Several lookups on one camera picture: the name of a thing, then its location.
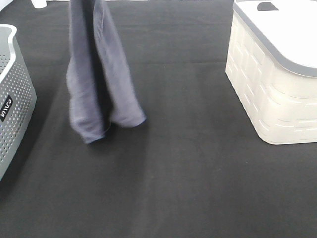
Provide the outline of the white object at table edge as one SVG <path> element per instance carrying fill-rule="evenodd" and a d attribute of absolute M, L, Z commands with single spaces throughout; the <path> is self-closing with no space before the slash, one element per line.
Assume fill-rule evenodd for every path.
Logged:
<path fill-rule="evenodd" d="M 47 7 L 46 0 L 31 0 L 33 7 L 36 9 L 41 9 Z"/>

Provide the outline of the grey perforated plastic basket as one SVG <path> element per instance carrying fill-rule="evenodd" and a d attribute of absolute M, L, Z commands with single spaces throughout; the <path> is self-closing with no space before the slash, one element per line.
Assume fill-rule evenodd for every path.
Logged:
<path fill-rule="evenodd" d="M 37 95 L 16 39 L 0 26 L 0 176 L 8 169 L 32 117 Z"/>

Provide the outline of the black table cloth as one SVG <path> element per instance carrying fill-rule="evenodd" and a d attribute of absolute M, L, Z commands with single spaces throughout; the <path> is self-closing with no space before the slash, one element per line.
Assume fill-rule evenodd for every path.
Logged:
<path fill-rule="evenodd" d="M 38 97 L 0 183 L 1 237 L 316 237 L 317 146 L 253 129 L 224 72 L 232 1 L 107 4 L 147 120 L 89 145 L 68 118 L 68 4 L 0 13 Z"/>

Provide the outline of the white basket with grey rim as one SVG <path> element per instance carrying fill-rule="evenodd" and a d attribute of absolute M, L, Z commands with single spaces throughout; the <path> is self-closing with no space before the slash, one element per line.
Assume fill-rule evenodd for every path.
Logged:
<path fill-rule="evenodd" d="M 316 142 L 316 1 L 234 1 L 225 72 L 263 141 Z"/>

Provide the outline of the grey-blue microfibre towel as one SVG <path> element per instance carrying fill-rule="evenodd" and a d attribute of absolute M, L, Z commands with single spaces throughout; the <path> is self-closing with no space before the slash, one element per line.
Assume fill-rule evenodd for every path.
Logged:
<path fill-rule="evenodd" d="M 135 94 L 123 46 L 102 0 L 69 3 L 70 61 L 66 82 L 72 128 L 87 144 L 111 124 L 136 127 L 146 120 Z"/>

